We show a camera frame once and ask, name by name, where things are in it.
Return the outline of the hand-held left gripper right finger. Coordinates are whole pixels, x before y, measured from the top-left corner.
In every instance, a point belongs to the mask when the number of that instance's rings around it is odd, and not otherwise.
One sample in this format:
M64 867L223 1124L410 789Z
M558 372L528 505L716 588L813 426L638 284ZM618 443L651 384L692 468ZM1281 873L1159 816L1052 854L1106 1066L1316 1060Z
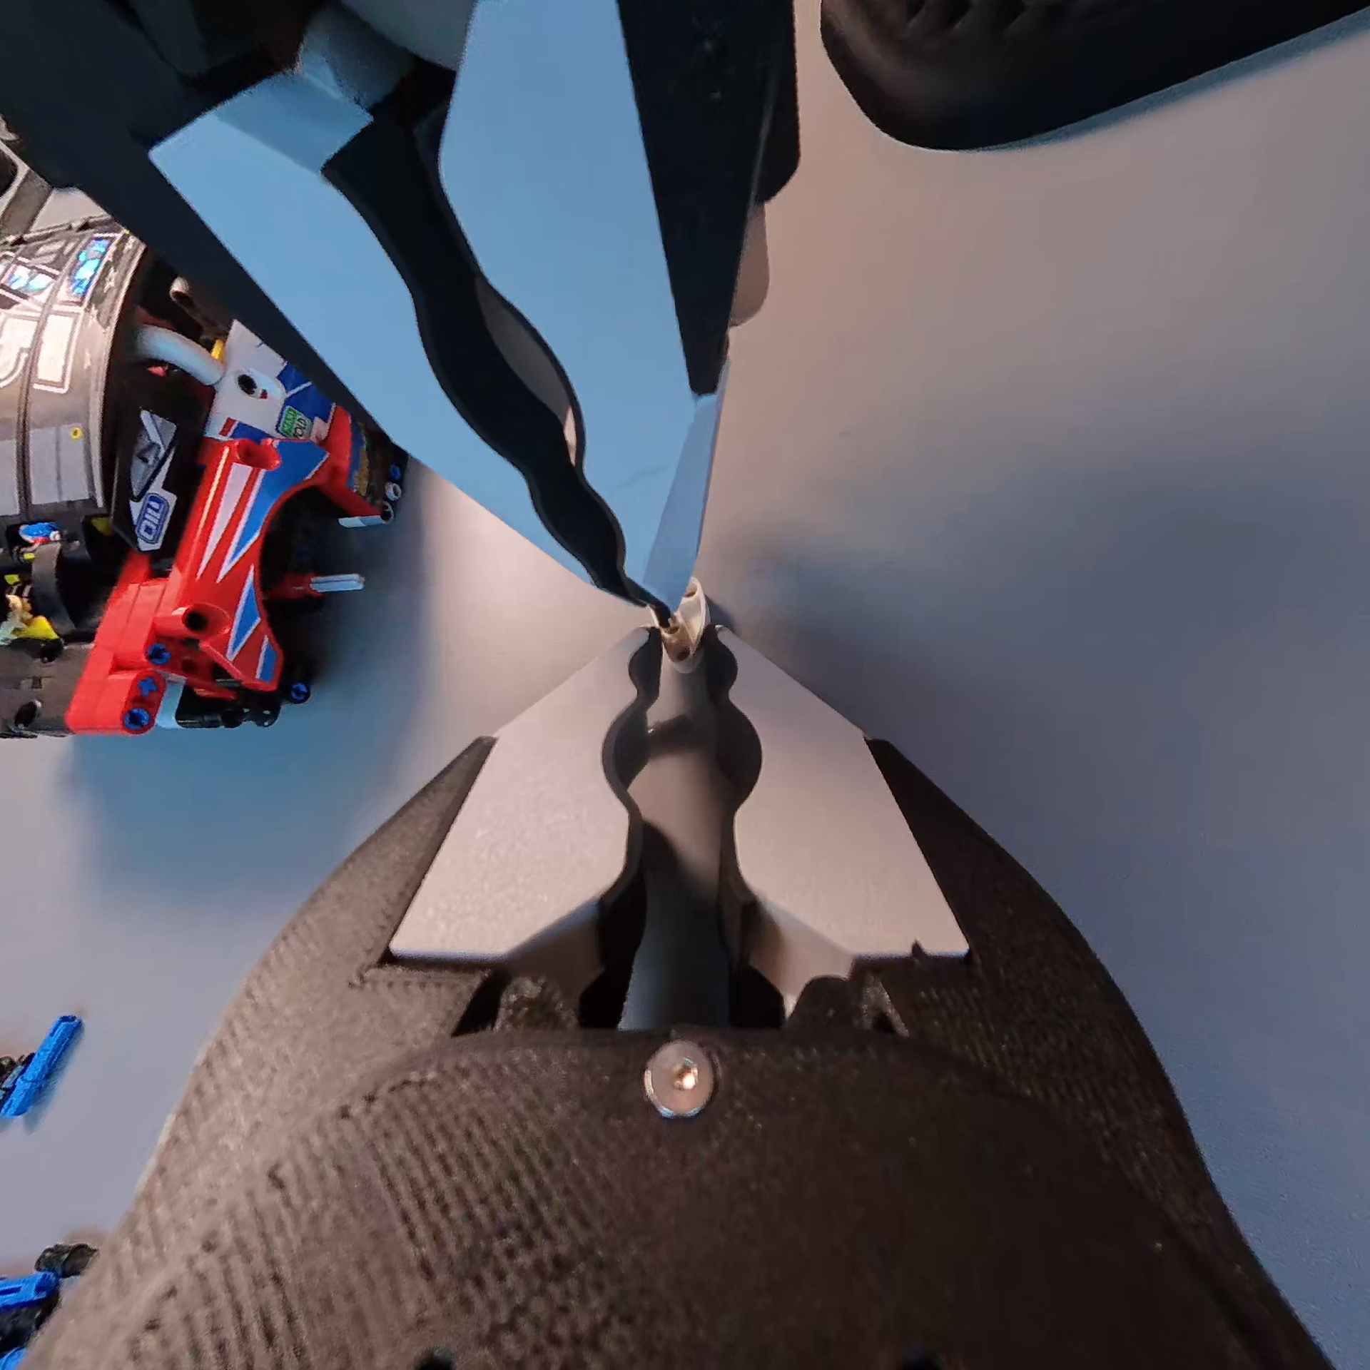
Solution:
M708 686L741 974L791 1014L815 981L965 963L968 934L863 729L725 626Z

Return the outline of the white lego liftarm piece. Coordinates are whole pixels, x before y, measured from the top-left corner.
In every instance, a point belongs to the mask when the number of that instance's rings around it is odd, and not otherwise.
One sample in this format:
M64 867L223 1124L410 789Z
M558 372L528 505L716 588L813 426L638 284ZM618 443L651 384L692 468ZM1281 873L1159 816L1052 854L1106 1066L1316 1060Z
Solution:
M709 598L701 580L692 576L676 609L659 626L664 656L676 672L689 673L702 662L709 626Z

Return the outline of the lego race car model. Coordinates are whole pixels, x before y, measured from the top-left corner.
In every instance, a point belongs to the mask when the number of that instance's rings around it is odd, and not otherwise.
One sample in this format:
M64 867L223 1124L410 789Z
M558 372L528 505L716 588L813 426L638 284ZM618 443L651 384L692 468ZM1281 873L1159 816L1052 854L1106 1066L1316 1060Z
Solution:
M407 453L3 128L3 737L271 726Z

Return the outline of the black wrist rest pad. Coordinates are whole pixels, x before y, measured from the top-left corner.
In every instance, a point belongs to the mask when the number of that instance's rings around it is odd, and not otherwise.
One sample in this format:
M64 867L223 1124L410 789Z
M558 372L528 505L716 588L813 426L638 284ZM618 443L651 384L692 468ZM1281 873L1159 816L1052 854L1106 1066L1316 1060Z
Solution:
M1367 12L1361 1L823 1L823 47L903 145L980 151L1110 114Z

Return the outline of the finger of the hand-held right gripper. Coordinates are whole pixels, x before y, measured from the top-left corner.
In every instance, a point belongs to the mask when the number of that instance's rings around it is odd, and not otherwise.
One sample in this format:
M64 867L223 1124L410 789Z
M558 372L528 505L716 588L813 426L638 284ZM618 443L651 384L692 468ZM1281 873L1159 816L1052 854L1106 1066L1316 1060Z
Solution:
M467 21L305 21L281 67L148 159L384 433L596 589L649 610L584 473L571 378L438 185Z
M609 569L676 610L728 381L688 378L618 3L477 3L438 171L481 274L577 402L575 453L564 422L554 453L609 516Z

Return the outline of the person's right hand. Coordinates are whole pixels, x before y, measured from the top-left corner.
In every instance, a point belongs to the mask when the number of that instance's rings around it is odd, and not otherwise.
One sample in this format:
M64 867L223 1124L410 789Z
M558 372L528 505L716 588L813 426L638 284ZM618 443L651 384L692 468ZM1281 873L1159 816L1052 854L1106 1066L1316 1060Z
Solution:
M749 209L735 286L728 314L728 328L735 329L753 319L762 309L771 285L766 205Z

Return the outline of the cluster of blue black pins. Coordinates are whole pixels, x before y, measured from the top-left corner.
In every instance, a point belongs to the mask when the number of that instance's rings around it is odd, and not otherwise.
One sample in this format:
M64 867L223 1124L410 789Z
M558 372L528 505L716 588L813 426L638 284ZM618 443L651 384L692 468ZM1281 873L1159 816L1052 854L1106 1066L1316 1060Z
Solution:
M37 1255L33 1268L1 1277L1 1367L17 1367L29 1344L60 1307L61 1293L97 1257L87 1241L60 1241Z

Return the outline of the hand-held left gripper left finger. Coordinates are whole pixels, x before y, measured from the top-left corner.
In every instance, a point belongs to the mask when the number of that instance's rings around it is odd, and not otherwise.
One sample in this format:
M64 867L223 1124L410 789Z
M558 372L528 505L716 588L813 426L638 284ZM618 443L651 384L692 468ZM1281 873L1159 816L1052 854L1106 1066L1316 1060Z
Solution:
M636 626L488 742L387 947L407 969L557 986L579 1019L624 1019L645 923L642 813L662 639Z

